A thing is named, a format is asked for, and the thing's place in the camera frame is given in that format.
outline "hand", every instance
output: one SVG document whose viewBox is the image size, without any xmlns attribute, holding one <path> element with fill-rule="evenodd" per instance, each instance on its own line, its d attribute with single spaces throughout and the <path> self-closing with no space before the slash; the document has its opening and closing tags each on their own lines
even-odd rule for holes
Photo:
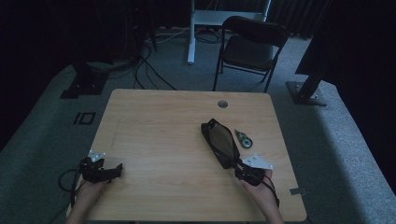
<svg viewBox="0 0 396 224">
<path fill-rule="evenodd" d="M 264 174 L 271 178 L 272 177 L 272 170 L 265 170 Z M 273 186 L 271 181 L 265 177 L 264 182 L 268 184 L 269 186 Z M 264 214 L 265 218 L 267 219 L 268 223 L 284 223 L 283 218 L 279 213 L 279 210 L 277 208 L 276 204 L 276 198 L 273 194 L 273 192 L 268 189 L 267 186 L 265 186 L 263 183 L 260 183 L 257 187 L 249 185 L 244 180 L 240 180 L 242 187 L 250 194 L 250 196 L 253 198 L 254 202 L 259 206 L 259 208 L 262 210 L 262 213 Z"/>
<path fill-rule="evenodd" d="M 85 217 L 103 192 L 107 181 L 93 184 L 88 181 L 81 182 L 77 192 L 76 202 L 66 220 L 66 223 L 83 223 Z"/>
</svg>

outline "tripod base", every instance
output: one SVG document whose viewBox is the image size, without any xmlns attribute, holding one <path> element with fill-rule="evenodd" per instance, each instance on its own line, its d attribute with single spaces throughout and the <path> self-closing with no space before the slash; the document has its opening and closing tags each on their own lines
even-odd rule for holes
<svg viewBox="0 0 396 224">
<path fill-rule="evenodd" d="M 108 78 L 107 73 L 94 73 L 87 81 L 84 76 L 76 75 L 67 91 L 62 92 L 61 99 L 77 99 L 82 95 L 100 95 Z"/>
<path fill-rule="evenodd" d="M 320 105 L 320 106 L 326 106 L 327 103 L 323 99 L 319 89 L 316 89 L 314 94 L 312 94 L 311 97 L 309 98 L 302 98 L 299 95 L 300 89 L 303 86 L 303 82 L 294 82 L 294 81 L 288 81 L 286 82 L 286 85 L 288 85 L 291 97 L 293 98 L 293 101 L 296 105 Z"/>
</svg>

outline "dark background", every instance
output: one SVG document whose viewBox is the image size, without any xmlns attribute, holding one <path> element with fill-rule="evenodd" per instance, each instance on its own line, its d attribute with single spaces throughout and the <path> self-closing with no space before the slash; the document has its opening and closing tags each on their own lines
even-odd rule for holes
<svg viewBox="0 0 396 224">
<path fill-rule="evenodd" d="M 76 55 L 82 61 L 108 63 L 138 55 L 138 45 L 148 29 L 144 5 L 147 2 L 1 1 L 0 150 L 51 79 L 75 60 Z M 197 1 L 196 7 L 206 8 L 209 2 Z M 296 73 L 321 75 L 337 87 L 394 189 L 395 177 L 391 172 L 396 170 L 392 161 L 396 149 L 393 71 L 396 7 L 390 0 L 330 2 L 273 0 L 268 21 L 285 25 L 293 35 L 303 38 L 314 35 Z M 150 25 L 154 28 L 190 25 L 190 1 L 152 3 Z M 262 3 L 219 0 L 218 9 L 235 8 L 260 11 Z M 132 39 L 124 49 L 120 43 L 126 33 Z"/>
</svg>

